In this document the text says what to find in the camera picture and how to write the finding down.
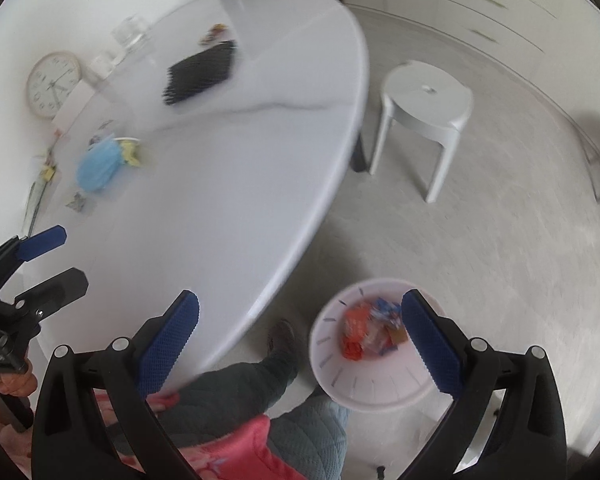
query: white plastic stool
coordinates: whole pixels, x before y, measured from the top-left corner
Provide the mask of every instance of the white plastic stool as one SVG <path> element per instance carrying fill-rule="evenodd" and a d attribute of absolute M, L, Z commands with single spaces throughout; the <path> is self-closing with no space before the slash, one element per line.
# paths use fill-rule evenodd
<path fill-rule="evenodd" d="M 393 69 L 382 85 L 382 117 L 369 173 L 375 173 L 386 134 L 395 119 L 415 133 L 442 145 L 427 202 L 435 202 L 473 111 L 473 92 L 444 70 L 419 61 Z"/>

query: floor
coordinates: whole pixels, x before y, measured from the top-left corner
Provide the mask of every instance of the floor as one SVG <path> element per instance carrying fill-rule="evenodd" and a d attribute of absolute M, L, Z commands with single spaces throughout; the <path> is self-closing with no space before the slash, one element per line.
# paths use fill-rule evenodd
<path fill-rule="evenodd" d="M 306 334 L 321 306 L 356 280 L 398 276 L 433 294 L 467 336 L 496 349 L 543 346 L 568 442 L 586 447 L 600 416 L 600 205 L 568 121 L 495 62 L 395 18 L 354 10 L 368 40 L 371 89 L 363 126 L 373 145 L 379 85 L 416 59 L 469 86 L 475 110 L 438 201 L 423 200 L 438 147 L 394 124 L 377 174 L 348 172 L 288 283 L 218 367 L 259 360 L 273 319 Z M 271 410 L 313 389 L 307 367 Z M 353 413 L 344 480 L 396 478 L 448 405 L 432 394 L 386 415 Z"/>

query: drawer handle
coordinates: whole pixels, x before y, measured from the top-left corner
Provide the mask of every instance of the drawer handle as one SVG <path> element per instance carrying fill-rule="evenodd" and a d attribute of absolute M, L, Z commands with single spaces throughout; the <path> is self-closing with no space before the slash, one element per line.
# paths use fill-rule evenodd
<path fill-rule="evenodd" d="M 508 9 L 508 7 L 505 4 L 501 4 L 498 1 L 495 0 L 484 0 L 486 2 L 489 2 L 490 4 L 493 4 L 496 7 L 499 7 L 500 9 Z"/>
<path fill-rule="evenodd" d="M 471 31 L 473 34 L 477 34 L 478 36 L 481 36 L 482 38 L 484 38 L 485 40 L 489 40 L 493 43 L 499 43 L 499 41 L 494 40 L 493 38 L 491 38 L 490 36 L 487 36 L 486 34 L 484 34 L 484 32 L 480 32 L 479 30 L 476 30 L 474 28 L 470 28 L 469 31 Z"/>

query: clock face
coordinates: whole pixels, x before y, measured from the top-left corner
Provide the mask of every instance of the clock face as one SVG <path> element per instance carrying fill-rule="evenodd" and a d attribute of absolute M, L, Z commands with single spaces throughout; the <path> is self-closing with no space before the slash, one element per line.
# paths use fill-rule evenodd
<path fill-rule="evenodd" d="M 27 81 L 27 100 L 39 116 L 53 118 L 80 80 L 80 63 L 73 54 L 55 52 L 33 67 Z"/>

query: gray quilted pants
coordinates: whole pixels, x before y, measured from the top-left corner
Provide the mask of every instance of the gray quilted pants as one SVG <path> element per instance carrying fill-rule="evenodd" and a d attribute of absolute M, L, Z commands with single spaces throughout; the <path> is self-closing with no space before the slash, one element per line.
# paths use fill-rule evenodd
<path fill-rule="evenodd" d="M 264 413 L 297 375 L 296 359 L 273 352 L 259 363 L 207 372 L 180 391 L 180 402 L 158 415 L 177 447 L 204 444 Z M 300 406 L 271 421 L 269 449 L 308 480 L 337 480 L 347 452 L 349 410 L 317 388 Z M 116 448 L 132 451 L 119 428 Z"/>

